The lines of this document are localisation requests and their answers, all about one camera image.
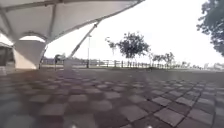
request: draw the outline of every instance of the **shade structure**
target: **shade structure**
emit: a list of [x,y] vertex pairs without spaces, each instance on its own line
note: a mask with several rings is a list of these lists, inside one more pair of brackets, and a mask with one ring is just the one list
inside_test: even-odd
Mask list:
[[51,42],[140,2],[142,0],[0,0],[0,30],[12,40],[36,35]]

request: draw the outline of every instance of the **lamp post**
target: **lamp post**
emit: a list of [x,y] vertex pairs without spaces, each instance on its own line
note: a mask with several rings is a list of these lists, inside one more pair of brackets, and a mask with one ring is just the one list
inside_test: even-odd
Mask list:
[[87,64],[86,64],[86,68],[89,68],[89,47],[90,47],[90,39],[91,39],[91,35],[88,36],[89,37],[89,43],[88,43],[88,53],[87,53]]

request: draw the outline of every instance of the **fence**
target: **fence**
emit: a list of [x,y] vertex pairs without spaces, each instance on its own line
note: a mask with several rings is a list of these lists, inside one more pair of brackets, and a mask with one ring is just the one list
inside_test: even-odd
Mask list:
[[[59,61],[54,64],[54,59],[43,59],[40,67],[58,67],[62,68],[64,61]],[[159,69],[183,69],[187,68],[180,65],[168,64],[150,64],[131,61],[117,61],[117,60],[85,60],[74,59],[72,61],[73,68],[159,68]]]

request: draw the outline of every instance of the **ground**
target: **ground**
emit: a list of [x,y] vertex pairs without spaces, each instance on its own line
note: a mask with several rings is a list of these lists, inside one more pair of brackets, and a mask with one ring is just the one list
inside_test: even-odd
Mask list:
[[11,73],[0,77],[0,127],[223,128],[223,76],[114,69]]

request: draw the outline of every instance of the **overcast sky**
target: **overcast sky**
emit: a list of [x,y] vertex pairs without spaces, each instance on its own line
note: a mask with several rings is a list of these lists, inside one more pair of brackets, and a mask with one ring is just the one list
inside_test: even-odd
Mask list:
[[[105,38],[119,41],[126,32],[140,32],[155,54],[173,52],[178,62],[187,61],[201,66],[205,63],[224,63],[224,58],[209,43],[209,37],[196,28],[204,2],[205,0],[146,0],[126,12],[106,19],[91,34],[90,58],[124,59],[119,51],[112,54]],[[55,54],[62,53],[68,56],[91,27],[92,24],[52,42],[45,56],[54,57]],[[75,57],[87,58],[87,46],[88,40]],[[138,60],[149,61],[147,57]]]

